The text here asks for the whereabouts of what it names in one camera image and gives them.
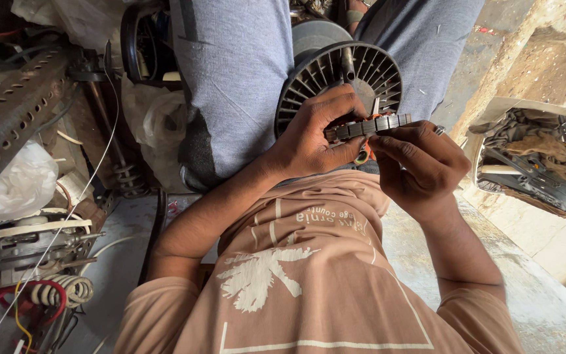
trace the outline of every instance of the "man's left hand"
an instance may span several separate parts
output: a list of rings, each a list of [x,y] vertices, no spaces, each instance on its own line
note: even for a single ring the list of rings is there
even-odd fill
[[[266,168],[282,180],[325,173],[353,161],[366,138],[355,137],[329,148],[323,130],[334,119],[353,112],[366,117],[364,104],[349,84],[307,99],[274,145],[262,156]]]

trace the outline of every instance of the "palm tree print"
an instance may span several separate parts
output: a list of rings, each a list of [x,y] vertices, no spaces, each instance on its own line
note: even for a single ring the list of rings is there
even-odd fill
[[[309,247],[304,251],[302,248],[269,248],[254,254],[240,254],[234,258],[228,258],[224,264],[247,262],[236,265],[217,276],[220,279],[230,277],[221,286],[222,290],[226,291],[222,296],[230,299],[237,295],[233,303],[235,308],[242,312],[254,312],[265,304],[268,289],[274,284],[272,275],[275,275],[285,284],[293,297],[298,297],[303,293],[303,289],[300,284],[287,277],[279,262],[302,260],[318,251],[320,249],[310,251]]]

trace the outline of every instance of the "t-shirt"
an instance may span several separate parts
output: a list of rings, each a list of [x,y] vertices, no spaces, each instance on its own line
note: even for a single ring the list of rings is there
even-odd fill
[[[397,279],[388,204],[351,170],[270,190],[221,235],[201,292],[167,277],[130,294],[114,352],[523,353],[496,297],[457,289],[434,312]]]

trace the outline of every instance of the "yellow wire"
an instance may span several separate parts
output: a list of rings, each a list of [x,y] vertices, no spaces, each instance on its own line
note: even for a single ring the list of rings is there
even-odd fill
[[[16,288],[14,289],[14,297],[16,297],[16,294],[19,292],[19,285],[20,282],[22,282],[23,279],[19,280],[18,283],[16,283]],[[20,325],[19,322],[19,302],[16,301],[16,306],[14,306],[14,317],[16,318],[16,325],[19,326],[20,330],[23,331],[25,334],[27,334],[27,338],[29,338],[29,341],[27,342],[27,349],[25,349],[25,354],[29,353],[29,348],[32,346],[32,335],[29,334],[29,332],[27,331],[27,329],[25,329],[25,327]]]

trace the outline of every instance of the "forearm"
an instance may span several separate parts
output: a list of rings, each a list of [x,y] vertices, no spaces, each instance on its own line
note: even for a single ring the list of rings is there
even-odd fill
[[[503,300],[503,278],[482,242],[460,215],[453,195],[433,221],[421,224],[432,256],[440,294],[480,288]]]
[[[154,246],[148,279],[195,277],[195,268],[217,238],[281,177],[260,159],[201,197],[174,219]]]

